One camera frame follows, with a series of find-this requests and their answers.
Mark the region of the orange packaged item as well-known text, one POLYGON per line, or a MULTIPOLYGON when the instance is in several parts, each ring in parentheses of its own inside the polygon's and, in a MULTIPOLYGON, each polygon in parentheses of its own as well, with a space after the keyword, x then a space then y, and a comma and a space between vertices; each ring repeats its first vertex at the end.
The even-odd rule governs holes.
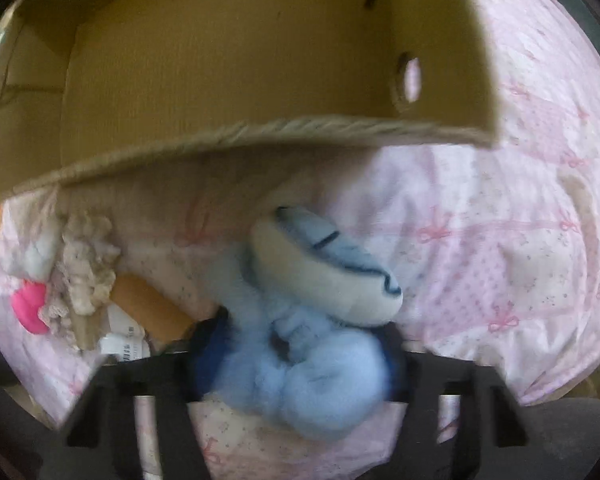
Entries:
POLYGON ((183 339, 195 321, 155 287, 134 274, 120 274, 110 292, 108 330, 99 351, 118 361, 151 356, 150 340, 170 344, 183 339))

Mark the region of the cream ruffled scrunchie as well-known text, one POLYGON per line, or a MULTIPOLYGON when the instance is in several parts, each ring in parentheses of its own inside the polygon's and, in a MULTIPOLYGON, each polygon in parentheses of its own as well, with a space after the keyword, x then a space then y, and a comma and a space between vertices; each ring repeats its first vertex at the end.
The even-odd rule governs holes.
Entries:
POLYGON ((45 306, 38 316, 53 335, 76 351, 96 348, 100 310, 110 303, 121 249, 111 241, 114 226, 103 214, 56 217, 58 243, 45 306))

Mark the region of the blue fluffy plush toy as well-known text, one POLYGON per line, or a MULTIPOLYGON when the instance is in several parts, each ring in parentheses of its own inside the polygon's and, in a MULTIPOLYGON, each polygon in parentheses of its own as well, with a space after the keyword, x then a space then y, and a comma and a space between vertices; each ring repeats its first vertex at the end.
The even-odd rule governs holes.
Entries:
POLYGON ((214 258, 204 287, 218 312, 190 345, 200 396, 308 439, 337 440, 404 383, 398 280, 306 208, 260 218, 214 258))

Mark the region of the pink floral quilt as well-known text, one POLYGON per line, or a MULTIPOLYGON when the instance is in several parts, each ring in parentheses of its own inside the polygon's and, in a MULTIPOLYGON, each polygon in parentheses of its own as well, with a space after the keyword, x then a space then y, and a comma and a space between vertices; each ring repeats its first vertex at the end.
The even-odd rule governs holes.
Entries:
POLYGON ((496 366, 524 402, 600 362, 600 57, 557 0, 475 0, 498 140, 282 143, 161 157, 3 200, 0 253, 53 208, 114 222, 128 268, 189 312, 198 273, 256 215, 306 204, 404 285, 398 322, 442 356, 496 366))

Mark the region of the brown cardboard box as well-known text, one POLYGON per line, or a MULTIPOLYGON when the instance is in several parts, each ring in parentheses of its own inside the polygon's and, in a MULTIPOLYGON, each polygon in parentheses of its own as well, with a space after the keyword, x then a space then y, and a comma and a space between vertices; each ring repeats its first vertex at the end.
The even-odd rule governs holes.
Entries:
POLYGON ((0 203, 161 157, 498 140, 475 0, 15 0, 0 203))

